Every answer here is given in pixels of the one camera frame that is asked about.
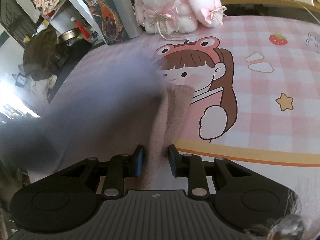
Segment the purple and pink knit sweater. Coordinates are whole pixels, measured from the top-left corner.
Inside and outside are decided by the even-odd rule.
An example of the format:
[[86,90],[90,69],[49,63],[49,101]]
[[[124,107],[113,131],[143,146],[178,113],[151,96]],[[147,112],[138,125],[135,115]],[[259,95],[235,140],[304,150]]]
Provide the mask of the purple and pink knit sweater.
[[193,95],[193,87],[169,81],[150,59],[123,60],[78,81],[44,116],[2,125],[1,161],[47,176],[86,158],[110,160],[143,145],[142,174],[127,179],[125,187],[149,190]]

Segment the pink checkered cartoon tablecloth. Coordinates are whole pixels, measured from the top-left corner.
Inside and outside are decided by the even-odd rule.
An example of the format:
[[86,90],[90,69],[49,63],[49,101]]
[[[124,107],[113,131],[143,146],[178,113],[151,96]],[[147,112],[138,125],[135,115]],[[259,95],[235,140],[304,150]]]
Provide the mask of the pink checkered cartoon tablecloth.
[[232,16],[187,42],[143,34],[88,53],[59,90],[61,102],[134,54],[195,93],[176,137],[182,153],[223,156],[291,187],[319,195],[319,26]]

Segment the olive brown jacket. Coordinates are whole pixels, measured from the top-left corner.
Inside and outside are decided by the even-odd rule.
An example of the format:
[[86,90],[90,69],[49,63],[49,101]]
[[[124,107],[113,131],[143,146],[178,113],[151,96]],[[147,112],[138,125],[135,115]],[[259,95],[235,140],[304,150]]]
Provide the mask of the olive brown jacket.
[[50,78],[65,64],[69,48],[59,44],[54,29],[44,29],[31,38],[23,53],[23,70],[34,81]]

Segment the red bottle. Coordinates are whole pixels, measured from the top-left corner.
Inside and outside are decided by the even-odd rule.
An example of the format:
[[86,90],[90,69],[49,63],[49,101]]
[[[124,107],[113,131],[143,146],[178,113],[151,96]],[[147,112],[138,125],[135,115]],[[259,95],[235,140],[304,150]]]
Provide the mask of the red bottle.
[[78,27],[78,29],[86,39],[91,38],[90,33],[75,19],[75,17],[71,17],[71,21],[74,22],[74,24]]

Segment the metal bowl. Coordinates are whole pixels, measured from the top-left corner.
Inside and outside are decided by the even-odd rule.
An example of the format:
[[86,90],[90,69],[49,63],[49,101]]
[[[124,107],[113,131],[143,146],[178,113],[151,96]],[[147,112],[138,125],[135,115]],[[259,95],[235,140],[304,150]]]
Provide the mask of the metal bowl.
[[71,30],[68,30],[64,33],[62,33],[59,36],[59,41],[62,42],[67,42],[73,38],[77,38],[81,34],[81,31],[78,28],[73,28]]

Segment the pink white plush bunny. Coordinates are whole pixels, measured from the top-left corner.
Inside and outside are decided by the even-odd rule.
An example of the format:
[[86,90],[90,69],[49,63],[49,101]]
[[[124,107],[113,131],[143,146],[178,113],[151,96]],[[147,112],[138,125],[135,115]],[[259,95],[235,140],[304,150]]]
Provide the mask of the pink white plush bunny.
[[213,28],[223,24],[227,8],[220,0],[134,0],[137,23],[149,34],[173,39],[173,33],[187,34],[202,24]]

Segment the dark illustrated book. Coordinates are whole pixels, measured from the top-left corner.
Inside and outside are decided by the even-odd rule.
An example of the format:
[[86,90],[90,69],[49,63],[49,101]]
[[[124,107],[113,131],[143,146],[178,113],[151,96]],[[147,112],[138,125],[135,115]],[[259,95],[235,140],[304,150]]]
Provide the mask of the dark illustrated book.
[[108,45],[140,36],[131,0],[86,0],[94,20]]

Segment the wooden shelf board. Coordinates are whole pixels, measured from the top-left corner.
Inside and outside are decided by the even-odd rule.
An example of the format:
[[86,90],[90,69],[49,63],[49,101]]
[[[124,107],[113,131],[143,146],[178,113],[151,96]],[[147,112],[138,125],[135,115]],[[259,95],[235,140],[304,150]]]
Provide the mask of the wooden shelf board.
[[269,5],[279,5],[286,7],[303,8],[305,6],[310,11],[320,12],[319,2],[314,1],[314,5],[306,4],[294,0],[221,0],[222,4],[269,4]]

